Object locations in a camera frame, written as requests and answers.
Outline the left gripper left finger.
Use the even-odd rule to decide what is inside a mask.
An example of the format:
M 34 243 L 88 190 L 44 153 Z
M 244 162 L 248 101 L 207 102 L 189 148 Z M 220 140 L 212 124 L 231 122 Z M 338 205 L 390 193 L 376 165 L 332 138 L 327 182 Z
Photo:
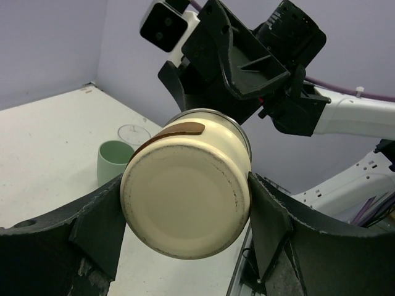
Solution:
M 121 178 L 1 228 L 1 295 L 107 295 L 126 226 Z

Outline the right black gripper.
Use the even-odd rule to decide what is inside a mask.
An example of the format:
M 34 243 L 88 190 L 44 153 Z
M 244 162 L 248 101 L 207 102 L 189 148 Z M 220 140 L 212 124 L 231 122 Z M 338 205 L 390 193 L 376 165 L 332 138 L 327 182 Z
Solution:
M 326 43 L 318 25 L 291 1 L 253 30 L 221 1 L 207 1 L 198 19 L 181 49 L 201 77 L 193 101 L 238 123 L 256 113 L 282 133 L 312 135 L 330 102 L 305 82 Z

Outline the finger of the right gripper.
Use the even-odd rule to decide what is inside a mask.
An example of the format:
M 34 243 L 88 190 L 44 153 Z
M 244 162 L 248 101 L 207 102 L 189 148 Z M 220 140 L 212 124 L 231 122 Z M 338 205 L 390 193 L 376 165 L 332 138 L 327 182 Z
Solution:
M 158 73 L 158 78 L 173 97 L 181 111 L 196 109 L 196 71 L 190 66 L 175 66 L 171 61 L 166 61 Z

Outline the clear glass cup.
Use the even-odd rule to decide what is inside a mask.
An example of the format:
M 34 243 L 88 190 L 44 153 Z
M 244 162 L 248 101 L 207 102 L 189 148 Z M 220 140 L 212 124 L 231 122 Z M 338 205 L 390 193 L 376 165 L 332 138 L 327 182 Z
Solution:
M 151 138 L 151 134 L 145 128 L 138 125 L 123 125 L 118 129 L 117 134 L 121 141 L 135 149 L 142 146 Z

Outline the light green cup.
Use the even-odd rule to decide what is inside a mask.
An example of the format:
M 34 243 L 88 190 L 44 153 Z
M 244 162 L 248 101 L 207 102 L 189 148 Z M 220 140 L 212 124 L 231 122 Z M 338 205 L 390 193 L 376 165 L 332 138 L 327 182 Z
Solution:
M 123 141 L 103 142 L 98 149 L 97 181 L 101 187 L 125 171 L 134 149 Z

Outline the beige brown cup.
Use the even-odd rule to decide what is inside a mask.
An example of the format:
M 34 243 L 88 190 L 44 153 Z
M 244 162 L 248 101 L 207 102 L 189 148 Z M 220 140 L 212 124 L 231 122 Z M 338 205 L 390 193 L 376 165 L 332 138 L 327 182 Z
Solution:
M 249 139 L 234 119 L 211 109 L 180 113 L 132 155 L 123 173 L 127 224 L 168 257 L 222 252 L 249 218 L 251 158 Z

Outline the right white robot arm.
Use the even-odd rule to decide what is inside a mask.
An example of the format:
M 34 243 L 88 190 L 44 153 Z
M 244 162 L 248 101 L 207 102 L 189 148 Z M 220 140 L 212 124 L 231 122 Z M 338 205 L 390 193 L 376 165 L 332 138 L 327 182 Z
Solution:
M 159 79 L 182 111 L 209 109 L 238 124 L 253 115 L 285 136 L 295 181 L 274 179 L 305 204 L 354 224 L 394 205 L 394 104 L 318 88 L 306 67 L 326 36 L 290 1 L 248 29 L 220 1 L 199 12 L 165 1 L 154 39 L 170 53 Z

